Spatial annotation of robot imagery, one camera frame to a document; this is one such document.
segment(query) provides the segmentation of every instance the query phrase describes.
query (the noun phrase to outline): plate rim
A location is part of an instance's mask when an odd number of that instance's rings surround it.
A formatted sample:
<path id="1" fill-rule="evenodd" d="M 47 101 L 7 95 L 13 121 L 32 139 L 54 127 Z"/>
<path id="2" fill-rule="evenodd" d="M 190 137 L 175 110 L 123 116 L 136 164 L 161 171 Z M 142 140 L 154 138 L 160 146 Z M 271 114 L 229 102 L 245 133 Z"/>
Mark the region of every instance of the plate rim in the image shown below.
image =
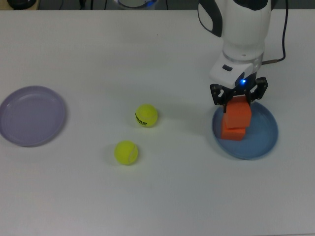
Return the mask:
<path id="1" fill-rule="evenodd" d="M 65 114 L 66 114 L 66 109 L 65 109 L 65 104 L 64 104 L 64 100 L 63 98 L 57 93 L 55 92 L 54 90 L 52 90 L 51 88 L 48 88 L 46 86 L 40 86 L 40 85 L 31 85 L 31 86 L 25 86 L 25 87 L 22 87 L 22 88 L 19 88 L 15 91 L 13 91 L 12 93 L 10 93 L 0 104 L 0 111 L 1 110 L 4 110 L 5 108 L 3 108 L 3 106 L 5 106 L 5 104 L 8 103 L 8 101 L 11 99 L 11 97 L 14 96 L 14 94 L 22 91 L 22 90 L 27 90 L 27 89 L 31 89 L 31 88 L 38 88 L 38 89 L 42 89 L 43 91 L 50 91 L 51 94 L 53 94 L 54 97 L 57 98 L 57 100 L 60 102 L 61 104 L 61 111 L 62 111 L 62 119 L 61 119 L 61 122 L 58 126 L 58 128 L 53 132 L 53 134 L 51 134 L 49 137 L 46 137 L 45 139 L 39 141 L 39 142 L 36 142 L 36 143 L 32 143 L 32 144 L 21 144 L 21 143 L 18 143 L 18 142 L 15 142 L 13 140 L 11 140 L 9 137 L 7 137 L 6 135 L 3 134 L 2 132 L 2 128 L 0 128 L 0 134 L 1 136 L 6 139 L 7 141 L 15 144 L 15 145 L 18 145 L 18 146 L 21 146 L 21 147 L 36 147 L 36 146 L 40 146 L 42 144 L 45 144 L 47 143 L 49 140 L 51 140 L 53 137 L 55 137 L 62 129 L 63 125 L 64 125 L 64 121 L 65 121 Z"/>
<path id="2" fill-rule="evenodd" d="M 274 147 L 276 146 L 276 144 L 277 144 L 277 142 L 278 142 L 278 138 L 279 138 L 279 127 L 278 127 L 278 123 L 277 123 L 277 120 L 275 119 L 275 117 L 273 116 L 273 114 L 272 114 L 265 106 L 263 106 L 262 104 L 260 104 L 260 103 L 258 103 L 258 102 L 254 102 L 254 103 L 252 103 L 252 105 L 260 106 L 261 108 L 265 109 L 265 110 L 271 115 L 271 118 L 272 118 L 272 120 L 275 122 L 275 125 L 276 125 L 276 128 L 277 128 L 277 130 L 276 130 L 277 136 L 276 136 L 276 138 L 275 138 L 275 141 L 274 141 L 273 145 L 271 146 L 271 148 L 270 148 L 267 152 L 265 152 L 265 153 L 262 154 L 262 155 L 254 155 L 253 157 L 245 158 L 245 157 L 241 157 L 241 156 L 239 156 L 239 155 L 233 154 L 233 153 L 230 152 L 228 149 L 226 149 L 226 148 L 222 145 L 222 143 L 220 143 L 219 138 L 215 135 L 215 128 L 214 128 L 215 116 L 216 116 L 216 114 L 217 114 L 218 112 L 220 112 L 221 110 L 223 110 L 223 108 L 222 108 L 222 107 L 218 107 L 218 108 L 216 109 L 216 111 L 214 112 L 213 117 L 212 117 L 212 124 L 211 124 L 211 126 L 212 126 L 212 133 L 213 133 L 213 136 L 214 136 L 216 142 L 218 143 L 218 145 L 219 145 L 219 146 L 221 147 L 221 149 L 222 149 L 224 152 L 226 152 L 227 154 L 229 154 L 229 155 L 231 155 L 231 156 L 233 156 L 233 157 L 235 157 L 235 158 L 237 158 L 237 159 L 241 159 L 241 160 L 258 160 L 258 159 L 261 159 L 261 158 L 265 157 L 268 153 L 271 152 L 271 150 L 274 149 Z"/>

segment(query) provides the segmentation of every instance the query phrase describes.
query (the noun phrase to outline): tennis ball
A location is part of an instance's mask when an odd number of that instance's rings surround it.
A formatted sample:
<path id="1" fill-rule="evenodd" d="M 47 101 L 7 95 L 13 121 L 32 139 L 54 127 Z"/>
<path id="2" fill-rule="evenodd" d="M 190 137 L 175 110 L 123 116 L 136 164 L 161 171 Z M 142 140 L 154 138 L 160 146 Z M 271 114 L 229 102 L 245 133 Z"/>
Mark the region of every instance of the tennis ball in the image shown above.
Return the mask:
<path id="1" fill-rule="evenodd" d="M 142 104 L 136 111 L 137 122 L 144 126 L 150 127 L 156 123 L 158 119 L 158 112 L 154 106 L 150 104 Z"/>
<path id="2" fill-rule="evenodd" d="M 115 147 L 114 156 L 119 163 L 130 165 L 138 158 L 138 148 L 131 141 L 121 141 Z"/>

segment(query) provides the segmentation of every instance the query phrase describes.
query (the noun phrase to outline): orange block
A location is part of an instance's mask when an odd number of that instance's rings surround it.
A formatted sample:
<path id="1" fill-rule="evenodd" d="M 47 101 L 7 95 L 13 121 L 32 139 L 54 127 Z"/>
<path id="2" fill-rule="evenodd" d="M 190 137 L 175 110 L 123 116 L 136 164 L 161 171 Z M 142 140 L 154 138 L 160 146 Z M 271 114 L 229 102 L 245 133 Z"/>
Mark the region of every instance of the orange block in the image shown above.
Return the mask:
<path id="1" fill-rule="evenodd" d="M 221 138 L 228 139 L 228 140 L 241 141 L 244 138 L 245 133 L 246 133 L 245 128 L 235 128 L 235 129 L 227 128 L 225 117 L 226 117 L 226 114 L 223 115 L 223 119 L 221 122 Z"/>
<path id="2" fill-rule="evenodd" d="M 233 97 L 228 102 L 224 118 L 228 129 L 249 127 L 251 118 L 251 107 L 245 96 Z"/>

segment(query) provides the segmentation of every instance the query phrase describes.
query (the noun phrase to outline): purple plate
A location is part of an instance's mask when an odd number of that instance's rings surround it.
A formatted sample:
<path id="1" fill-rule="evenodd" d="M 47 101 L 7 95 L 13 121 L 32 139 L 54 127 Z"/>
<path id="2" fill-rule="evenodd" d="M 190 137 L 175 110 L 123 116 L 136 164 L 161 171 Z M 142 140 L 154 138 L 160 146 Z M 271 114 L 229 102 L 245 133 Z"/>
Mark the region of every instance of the purple plate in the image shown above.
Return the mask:
<path id="1" fill-rule="evenodd" d="M 63 126 L 65 107 L 49 88 L 29 86 L 10 94 L 0 106 L 0 134 L 24 147 L 39 146 Z"/>

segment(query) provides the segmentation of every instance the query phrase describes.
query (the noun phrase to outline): black cable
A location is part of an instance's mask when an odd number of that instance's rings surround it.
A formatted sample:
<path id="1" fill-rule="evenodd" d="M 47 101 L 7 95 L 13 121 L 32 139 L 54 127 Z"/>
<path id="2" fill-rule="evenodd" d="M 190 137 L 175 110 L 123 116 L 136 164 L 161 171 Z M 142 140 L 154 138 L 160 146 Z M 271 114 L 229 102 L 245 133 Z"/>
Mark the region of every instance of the black cable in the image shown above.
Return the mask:
<path id="1" fill-rule="evenodd" d="M 61 2 L 61 5 L 60 5 L 60 7 L 59 7 L 59 10 L 61 10 L 62 6 L 63 6 L 63 0 L 62 0 L 62 2 Z"/>
<path id="2" fill-rule="evenodd" d="M 282 34 L 282 52 L 283 52 L 283 57 L 281 59 L 274 59 L 274 60 L 263 61 L 262 65 L 277 63 L 277 62 L 282 61 L 282 60 L 285 59 L 285 57 L 286 57 L 286 53 L 285 53 L 285 32 L 286 32 L 288 15 L 289 15 L 289 3 L 288 3 L 288 0 L 285 0 L 285 22 L 284 22 L 284 28 L 283 28 L 283 34 Z"/>

